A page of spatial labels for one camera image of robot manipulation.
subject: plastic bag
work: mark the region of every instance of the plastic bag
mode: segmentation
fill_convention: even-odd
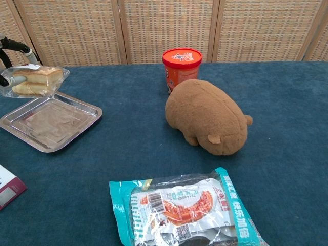
[[[9,86],[0,86],[0,95],[13,98],[50,96],[60,88],[69,74],[70,71],[62,67],[34,64],[7,68],[1,75]]]
[[[268,246],[223,168],[109,188],[124,246]]]

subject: woven panel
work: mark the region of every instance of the woven panel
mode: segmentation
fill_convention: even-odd
[[[162,54],[189,47],[207,59],[213,0],[127,0],[128,44],[132,63],[161,63]]]
[[[23,35],[5,0],[0,0],[0,32],[3,33],[9,39],[25,43]],[[20,52],[11,50],[4,51],[9,56],[13,65],[24,64],[28,61]],[[0,69],[3,69],[4,67],[5,66],[0,60]]]
[[[321,0],[226,0],[220,62],[295,60]]]
[[[110,0],[19,0],[44,65],[120,64]]]
[[[323,31],[316,48],[311,56],[311,60],[328,62],[328,25]]]

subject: plush wombat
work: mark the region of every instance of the plush wombat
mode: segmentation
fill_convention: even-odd
[[[214,155],[231,155],[247,138],[253,119],[211,83],[190,79],[174,88],[165,106],[169,125],[191,145],[200,144]]]

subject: teal tablecloth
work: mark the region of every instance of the teal tablecloth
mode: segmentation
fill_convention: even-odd
[[[253,116],[245,146],[217,157],[165,120],[162,64],[69,68],[60,91],[101,121],[45,154],[0,129],[0,164],[28,186],[0,212],[0,245],[120,245],[108,181],[227,169],[271,246],[328,244],[328,64],[203,64],[199,78]],[[0,98],[0,115],[26,102]]]

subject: robotic arm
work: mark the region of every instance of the robotic arm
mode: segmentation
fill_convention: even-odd
[[[6,55],[6,53],[3,51],[3,49],[7,50],[14,50],[19,51],[23,53],[23,55],[26,56],[26,58],[29,60],[31,64],[38,64],[39,58],[37,55],[33,52],[31,48],[29,48],[27,45],[17,42],[14,40],[7,39],[5,35],[0,33],[0,59],[4,63],[6,68],[12,67],[12,63],[9,59],[9,57]],[[10,81],[6,80],[2,75],[0,75],[0,86],[3,87],[12,87],[16,86],[22,82],[25,81],[25,77],[18,76],[15,79],[11,79]]]

